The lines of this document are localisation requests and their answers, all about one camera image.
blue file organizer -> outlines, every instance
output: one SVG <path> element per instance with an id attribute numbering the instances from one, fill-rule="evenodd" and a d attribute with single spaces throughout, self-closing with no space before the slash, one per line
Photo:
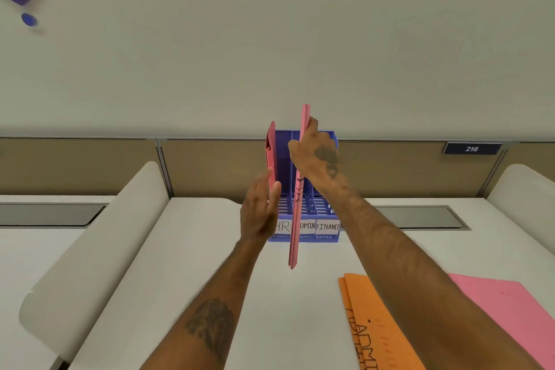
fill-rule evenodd
<path id="1" fill-rule="evenodd" d="M 327 132 L 338 147 L 334 132 Z M 298 130 L 276 130 L 277 179 L 281 182 L 281 197 L 279 202 L 279 219 L 276 233 L 269 241 L 291 240 L 291 226 L 293 221 L 293 199 L 297 168 L 289 158 L 288 142 L 299 140 Z M 341 224 L 331 209 L 330 204 L 305 178 L 302 196 L 301 234 L 300 242 L 337 242 L 339 240 Z"/>

person's right hand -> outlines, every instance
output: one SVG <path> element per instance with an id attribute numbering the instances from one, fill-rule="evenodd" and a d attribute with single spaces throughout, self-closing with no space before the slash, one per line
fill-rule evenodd
<path id="1" fill-rule="evenodd" d="M 291 161 L 318 189 L 340 173 L 339 151 L 326 132 L 318 131 L 318 121 L 310 117 L 302 142 L 289 141 Z"/>

pink file folder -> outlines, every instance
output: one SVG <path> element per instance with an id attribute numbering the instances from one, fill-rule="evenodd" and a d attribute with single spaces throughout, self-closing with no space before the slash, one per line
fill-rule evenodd
<path id="1" fill-rule="evenodd" d="M 310 120 L 310 104 L 302 105 L 301 117 L 301 133 L 299 141 L 309 125 Z M 299 234 L 301 231 L 301 214 L 302 214 L 302 190 L 304 188 L 304 177 L 297 170 L 295 178 L 295 198 L 293 202 L 293 224 L 291 229 L 291 243 L 289 244 L 289 266 L 293 269 L 297 265 L 297 256 L 299 254 Z"/>
<path id="2" fill-rule="evenodd" d="M 278 153 L 276 152 L 276 122 L 272 122 L 268 133 L 266 134 L 266 164 L 268 168 L 272 168 L 270 174 L 270 188 L 278 179 Z"/>
<path id="3" fill-rule="evenodd" d="M 555 370 L 555 320 L 519 282 L 450 274 L 545 370 Z"/>

blue round object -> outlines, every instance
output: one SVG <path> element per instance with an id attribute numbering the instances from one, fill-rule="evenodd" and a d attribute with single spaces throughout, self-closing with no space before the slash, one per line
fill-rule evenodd
<path id="1" fill-rule="evenodd" d="M 38 24 L 37 18 L 30 14 L 21 14 L 21 19 L 23 20 L 23 23 L 27 26 L 37 26 Z"/>

forearm tattoo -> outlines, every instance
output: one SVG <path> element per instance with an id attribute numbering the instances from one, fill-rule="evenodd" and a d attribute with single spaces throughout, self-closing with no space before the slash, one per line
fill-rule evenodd
<path id="1" fill-rule="evenodd" d="M 191 335 L 198 335 L 222 365 L 225 363 L 235 329 L 233 314 L 225 303 L 217 298 L 205 301 L 198 306 L 185 328 Z"/>
<path id="2" fill-rule="evenodd" d="M 337 173 L 339 173 L 339 156 L 335 149 L 320 145 L 314 150 L 314 156 L 321 161 L 327 162 L 326 172 L 329 177 L 334 178 L 337 176 Z"/>

